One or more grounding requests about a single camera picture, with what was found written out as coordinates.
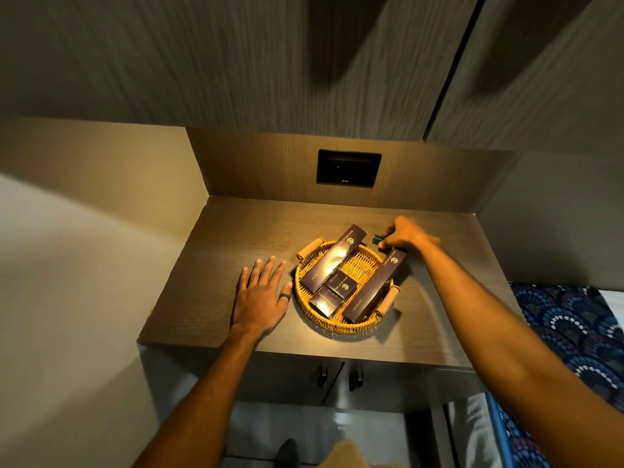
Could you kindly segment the narrow wooden upper cabinet door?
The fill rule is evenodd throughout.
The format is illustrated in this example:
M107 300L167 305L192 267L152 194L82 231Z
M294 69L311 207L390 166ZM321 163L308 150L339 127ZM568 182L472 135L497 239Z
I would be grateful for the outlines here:
M427 140L624 155L624 0L484 0Z

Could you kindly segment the person's beige garment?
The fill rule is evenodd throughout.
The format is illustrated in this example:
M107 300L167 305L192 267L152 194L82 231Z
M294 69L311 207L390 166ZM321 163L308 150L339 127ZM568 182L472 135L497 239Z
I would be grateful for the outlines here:
M353 440L340 440L316 468L402 468L402 466L370 464Z

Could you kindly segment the blue patterned bedspread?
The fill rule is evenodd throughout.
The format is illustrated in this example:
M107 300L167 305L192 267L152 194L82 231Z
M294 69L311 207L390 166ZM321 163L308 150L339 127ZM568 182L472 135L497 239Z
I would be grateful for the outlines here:
M602 291L509 282L527 324L577 378L624 414L624 327ZM502 468L552 468L529 433L486 393Z

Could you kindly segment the wide wooden upper cabinet door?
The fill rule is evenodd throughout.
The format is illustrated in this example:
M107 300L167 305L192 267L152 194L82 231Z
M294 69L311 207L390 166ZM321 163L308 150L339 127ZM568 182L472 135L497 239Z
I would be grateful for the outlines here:
M419 140L477 0L0 0L0 113Z

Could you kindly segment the person's left forearm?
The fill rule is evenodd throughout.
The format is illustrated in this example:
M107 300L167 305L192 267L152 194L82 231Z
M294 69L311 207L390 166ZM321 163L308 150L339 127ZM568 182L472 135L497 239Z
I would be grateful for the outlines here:
M263 330L234 324L217 359L147 444L131 468L217 468L235 394Z

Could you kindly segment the person's dark shoe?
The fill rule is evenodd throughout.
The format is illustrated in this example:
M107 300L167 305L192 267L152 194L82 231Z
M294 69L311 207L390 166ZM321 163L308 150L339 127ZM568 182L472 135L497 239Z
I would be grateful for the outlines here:
M301 468L296 440L287 439L284 441L273 460L273 468Z

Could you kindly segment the grey lower cabinet door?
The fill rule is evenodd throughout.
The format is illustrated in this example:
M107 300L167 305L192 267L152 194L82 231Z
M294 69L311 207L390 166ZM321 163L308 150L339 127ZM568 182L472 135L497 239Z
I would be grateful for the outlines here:
M139 345L153 403L164 419L210 369L217 347L168 344ZM245 402L321 406L343 366L339 359L254 351L243 372L235 399ZM318 366L329 376L318 389Z
M349 392L348 370L352 361L363 363L364 383ZM484 390L471 368L352 359L344 363L323 405L344 410L409 414L465 399Z

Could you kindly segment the light grey bed sheet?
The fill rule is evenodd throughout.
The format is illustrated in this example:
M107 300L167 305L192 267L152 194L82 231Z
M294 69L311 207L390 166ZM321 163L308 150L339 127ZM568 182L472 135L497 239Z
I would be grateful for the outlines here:
M458 468L505 468L486 393L449 402L446 412Z

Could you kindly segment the person's right forearm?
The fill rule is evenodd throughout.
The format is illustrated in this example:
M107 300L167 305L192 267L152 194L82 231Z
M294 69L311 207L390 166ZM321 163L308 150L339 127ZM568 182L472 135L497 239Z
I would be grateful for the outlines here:
M624 415L436 242L414 245L481 381L553 468L624 468Z

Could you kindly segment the person's right hand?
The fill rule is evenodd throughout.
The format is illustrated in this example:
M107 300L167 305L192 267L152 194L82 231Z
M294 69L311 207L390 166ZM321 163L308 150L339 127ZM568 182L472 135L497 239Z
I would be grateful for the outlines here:
M428 234L413 218L398 216L390 224L405 224L405 248L420 252L441 248L441 240Z

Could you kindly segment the small dark box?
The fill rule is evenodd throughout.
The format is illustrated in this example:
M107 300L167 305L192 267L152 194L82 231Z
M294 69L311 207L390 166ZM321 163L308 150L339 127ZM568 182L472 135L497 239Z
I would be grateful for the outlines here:
M337 269L324 285L342 301L345 301L357 290L358 282L341 269Z
M310 299L309 306L319 315L330 319L343 303L344 299L331 288L322 286Z

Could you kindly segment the long dark box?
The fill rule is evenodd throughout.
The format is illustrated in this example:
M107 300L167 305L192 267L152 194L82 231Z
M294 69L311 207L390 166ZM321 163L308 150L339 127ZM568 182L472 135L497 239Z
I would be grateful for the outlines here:
M300 284L315 294L338 267L352 254L367 235L361 227L352 224L308 271L300 277Z
M348 323L357 324L364 321L372 311L373 304L377 302L379 293L393 278L407 256L407 252L400 248L391 249L370 279L345 307L343 318Z

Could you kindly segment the white pillow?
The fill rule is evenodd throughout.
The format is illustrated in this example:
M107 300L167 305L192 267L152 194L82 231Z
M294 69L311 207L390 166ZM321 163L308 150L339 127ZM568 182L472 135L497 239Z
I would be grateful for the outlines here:
M620 329L624 332L624 291L599 290Z

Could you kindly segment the person's left hand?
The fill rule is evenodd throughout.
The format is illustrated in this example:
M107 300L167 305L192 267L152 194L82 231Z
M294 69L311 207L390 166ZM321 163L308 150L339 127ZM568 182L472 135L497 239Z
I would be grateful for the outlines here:
M262 267L267 262L257 259L252 267L248 267L248 285L245 298L237 298L233 303L230 335L247 335L260 339L281 321L283 317L277 315L277 299L284 285L280 286L286 269L286 262L275 264L271 283L266 288L258 285L258 278Z

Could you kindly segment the black wall socket panel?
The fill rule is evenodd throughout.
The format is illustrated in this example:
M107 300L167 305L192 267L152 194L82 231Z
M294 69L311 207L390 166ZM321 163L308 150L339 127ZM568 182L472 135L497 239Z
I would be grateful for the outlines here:
M316 183L372 188L382 157L380 153L320 149Z

